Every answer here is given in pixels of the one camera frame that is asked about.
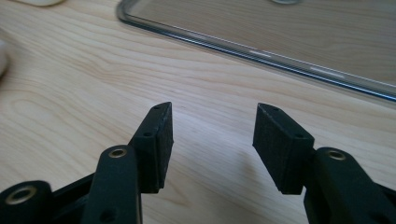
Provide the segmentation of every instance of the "bolt hole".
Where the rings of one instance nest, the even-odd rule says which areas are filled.
[[[24,186],[10,193],[6,198],[7,204],[24,203],[35,196],[37,189],[34,186]]]
[[[390,223],[389,218],[387,218],[385,215],[382,215],[382,214],[371,214],[370,217],[371,217],[376,223],[382,223],[382,224],[388,224],[388,223]]]
[[[111,158],[119,158],[125,155],[126,155],[126,150],[123,148],[117,148],[112,150],[110,153],[108,153],[108,156]]]
[[[346,159],[346,156],[338,151],[330,150],[327,152],[327,154],[329,155],[330,158],[338,161],[343,161],[344,159]]]
[[[105,210],[104,212],[102,212],[99,219],[102,223],[109,223],[109,222],[115,221],[117,216],[118,216],[117,210],[108,209],[108,210]]]

